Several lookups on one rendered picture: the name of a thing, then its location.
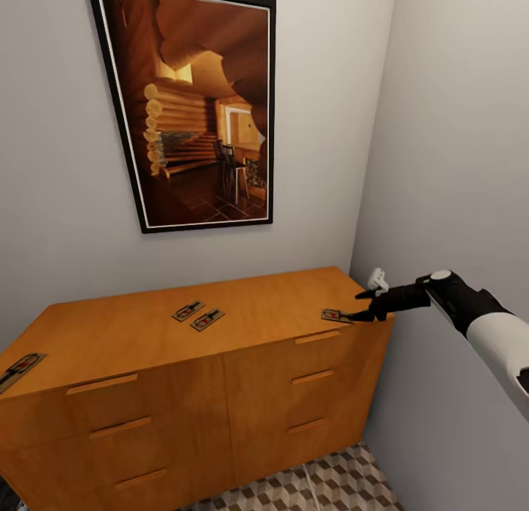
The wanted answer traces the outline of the mousetrap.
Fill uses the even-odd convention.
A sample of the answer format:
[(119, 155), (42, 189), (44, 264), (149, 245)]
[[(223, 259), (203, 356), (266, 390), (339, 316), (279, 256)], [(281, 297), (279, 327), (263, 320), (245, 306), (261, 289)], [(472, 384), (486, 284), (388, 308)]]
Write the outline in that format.
[(336, 321), (351, 324), (353, 323), (353, 321), (348, 320), (348, 315), (350, 315), (350, 312), (340, 312), (337, 310), (322, 309), (321, 319), (323, 319), (324, 321)]
[(177, 321), (184, 322), (191, 315), (194, 315), (198, 310), (203, 309), (204, 307), (205, 303), (202, 303), (202, 301), (199, 300), (195, 300), (193, 303), (190, 303), (186, 307), (183, 307), (178, 312), (174, 313), (172, 317)]
[(205, 328), (213, 324), (215, 321), (217, 321), (219, 318), (223, 317), (226, 313), (224, 311), (219, 310), (218, 308), (214, 308), (210, 310), (208, 313), (204, 313), (200, 318), (194, 320), (190, 326), (196, 329), (199, 332), (202, 332)]
[(29, 353), (0, 375), (0, 394), (11, 388), (22, 376), (30, 372), (48, 354)]

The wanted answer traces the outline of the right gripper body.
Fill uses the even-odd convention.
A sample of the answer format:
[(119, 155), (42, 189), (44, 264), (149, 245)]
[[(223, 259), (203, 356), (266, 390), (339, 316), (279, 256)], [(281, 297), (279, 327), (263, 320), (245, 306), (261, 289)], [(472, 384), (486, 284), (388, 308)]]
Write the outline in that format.
[(372, 308), (375, 313), (377, 321), (385, 321), (387, 313), (413, 309), (407, 302), (403, 286), (389, 288), (386, 293), (382, 293), (380, 296), (374, 295), (372, 297), (370, 308)]

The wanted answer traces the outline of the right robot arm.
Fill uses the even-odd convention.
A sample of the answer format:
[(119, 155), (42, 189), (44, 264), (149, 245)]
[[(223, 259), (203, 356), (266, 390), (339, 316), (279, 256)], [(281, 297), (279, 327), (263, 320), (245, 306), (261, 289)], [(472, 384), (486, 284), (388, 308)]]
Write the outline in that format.
[(369, 309), (348, 315), (354, 323), (385, 321), (387, 313), (432, 304), (461, 332), (529, 423), (529, 324), (505, 309), (489, 291), (475, 291), (451, 270), (389, 288), (385, 272), (374, 269), (370, 288), (355, 299), (372, 299)]

